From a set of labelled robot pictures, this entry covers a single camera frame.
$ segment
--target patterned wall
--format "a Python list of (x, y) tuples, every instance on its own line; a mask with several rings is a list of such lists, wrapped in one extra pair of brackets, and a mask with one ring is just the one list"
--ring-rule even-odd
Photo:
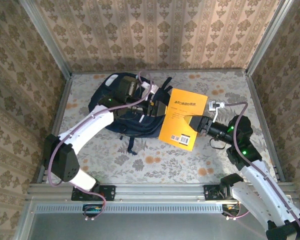
[(300, 199), (300, 0), (252, 75), (287, 181)]
[(246, 68), (280, 0), (36, 0), (73, 72)]
[(13, 237), (64, 83), (22, 6), (0, 0), (0, 240)]

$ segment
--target yellow book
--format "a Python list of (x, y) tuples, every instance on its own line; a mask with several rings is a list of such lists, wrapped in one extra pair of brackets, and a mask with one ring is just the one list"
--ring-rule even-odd
[(189, 126), (185, 116), (203, 115), (207, 100), (205, 95), (173, 88), (159, 139), (192, 151), (197, 132)]

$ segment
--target backpack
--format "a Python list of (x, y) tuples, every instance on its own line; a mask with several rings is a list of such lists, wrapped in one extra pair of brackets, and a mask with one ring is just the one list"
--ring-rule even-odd
[[(90, 113), (96, 107), (100, 99), (102, 99), (104, 96), (109, 95), (111, 92), (114, 92), (118, 88), (121, 79), (123, 79), (123, 77), (125, 76), (136, 78), (137, 75), (128, 72), (121, 72), (113, 73), (112, 75), (106, 78), (106, 80), (101, 84), (101, 86), (95, 91), (95, 93), (91, 97), (91, 101), (88, 105)], [(167, 87), (167, 85), (169, 84), (171, 79), (172, 77), (168, 77), (166, 79), (163, 85), (157, 90), (157, 92), (152, 97), (153, 101), (160, 101), (166, 106), (168, 106), (170, 100), (169, 91), (172, 89), (172, 86)], [(141, 80), (143, 82), (147, 82), (148, 84), (150, 83), (150, 81), (144, 77), (141, 77)], [(139, 87), (135, 91), (134, 97), (140, 99), (144, 90), (145, 88)], [(132, 155), (137, 155), (137, 153), (132, 150), (135, 138), (157, 138), (160, 134), (160, 130), (165, 118), (165, 115), (145, 115), (141, 120), (142, 116), (143, 115), (141, 113), (132, 113), (131, 111), (127, 111), (120, 118), (115, 119), (110, 125), (105, 127), (106, 129), (112, 132), (120, 133), (122, 135), (130, 137), (127, 152)]]

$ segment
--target purple cable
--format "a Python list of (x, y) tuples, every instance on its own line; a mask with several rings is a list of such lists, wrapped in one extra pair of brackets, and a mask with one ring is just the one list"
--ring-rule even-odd
[[(140, 71), (139, 74), (138, 74), (138, 80), (139, 80), (140, 82), (142, 82), (142, 81), (141, 81), (141, 77), (140, 77), (140, 73), (141, 73), (141, 72), (142, 72), (142, 71)], [(49, 165), (48, 165), (48, 181), (49, 181), (49, 184), (50, 184), (52, 187), (58, 187), (58, 186), (62, 183), (62, 180), (61, 180), (59, 183), (57, 183), (57, 184), (55, 184), (55, 183), (52, 182), (52, 178), (51, 178), (51, 169), (52, 169), (52, 165), (53, 165), (54, 159), (55, 159), (55, 157), (56, 157), (56, 154), (57, 154), (59, 148), (61, 147), (61, 145), (62, 145), (67, 139), (72, 138), (73, 134), (75, 134), (75, 133), (76, 133), (79, 129), (81, 129), (85, 124), (87, 124), (87, 122), (89, 122), (89, 121), (91, 121), (92, 119), (96, 118), (96, 116), (98, 116), (98, 115), (100, 115), (100, 114), (103, 114), (103, 113), (105, 113), (105, 112), (110, 112), (110, 111), (113, 111), (113, 110), (117, 110), (117, 109), (128, 108), (128, 107), (131, 107), (131, 106), (134, 106), (134, 105), (136, 105), (136, 104), (139, 104), (139, 103), (143, 102), (143, 101), (149, 96), (149, 94), (151, 93), (152, 86), (153, 86), (153, 81), (152, 81), (152, 77), (150, 76), (150, 86), (149, 86), (149, 90), (148, 90), (148, 92), (146, 93), (146, 95), (145, 95), (144, 97), (142, 97), (140, 100), (135, 101), (135, 102), (133, 102), (133, 103), (125, 104), (125, 105), (122, 105), (122, 106), (114, 106), (114, 107), (110, 107), (110, 108), (106, 108), (106, 109), (103, 109), (103, 110), (101, 110), (101, 111), (98, 111), (98, 112), (94, 113), (93, 115), (91, 115), (91, 117), (87, 118), (87, 119), (84, 120), (82, 123), (80, 123), (74, 130), (72, 130), (67, 136), (65, 136), (65, 138), (62, 139), (62, 140), (59, 142), (59, 144), (55, 147), (55, 149), (54, 149), (54, 151), (52, 152), (52, 155), (51, 155), (51, 157), (50, 157), (50, 162), (49, 162)], [(78, 187), (78, 186), (76, 186), (76, 185), (74, 185), (74, 184), (72, 184), (72, 185), (73, 185), (75, 188), (77, 188), (77, 189), (79, 189), (80, 191), (82, 191), (83, 193), (85, 193), (85, 194), (96, 195), (96, 196), (102, 198), (104, 204), (103, 204), (103, 207), (102, 207), (100, 213), (99, 213), (97, 216), (99, 216), (99, 215), (104, 211), (104, 209), (105, 209), (105, 207), (106, 207), (106, 204), (107, 204), (107, 201), (106, 201), (106, 199), (105, 199), (102, 195), (100, 195), (100, 194), (98, 194), (98, 193), (96, 193), (96, 192), (86, 191), (86, 190), (84, 190), (84, 189), (82, 189), (82, 188), (80, 188), (80, 187)]]
[(296, 223), (300, 227), (300, 220), (298, 219), (298, 217), (296, 216), (296, 214), (294, 213), (294, 211), (291, 209), (291, 207), (289, 206), (289, 204), (287, 203), (287, 201), (284, 199), (284, 197), (277, 190), (276, 186), (272, 183), (272, 181), (268, 178), (268, 176), (260, 168), (258, 168), (253, 162), (249, 161), (249, 159), (247, 159), (242, 154), (242, 152), (240, 151), (240, 149), (238, 147), (238, 143), (237, 143), (237, 128), (238, 128), (238, 124), (240, 122), (241, 117), (244, 115), (246, 109), (248, 108), (248, 103), (246, 101), (244, 101), (244, 102), (238, 102), (238, 103), (225, 104), (225, 106), (228, 106), (228, 107), (237, 106), (237, 105), (244, 105), (244, 108), (242, 109), (241, 113), (239, 114), (237, 120), (235, 121), (235, 125), (234, 125), (233, 143), (234, 143), (235, 150), (240, 155), (240, 157), (242, 157), (243, 160), (245, 160), (248, 164), (250, 164), (252, 167), (254, 167), (264, 177), (264, 179), (270, 184), (270, 186), (272, 187), (272, 189), (274, 190), (274, 192), (277, 194), (277, 196), (283, 202), (284, 206), (287, 208), (287, 210), (289, 211), (289, 213), (291, 213), (291, 215), (293, 216), (294, 220), (296, 221)]

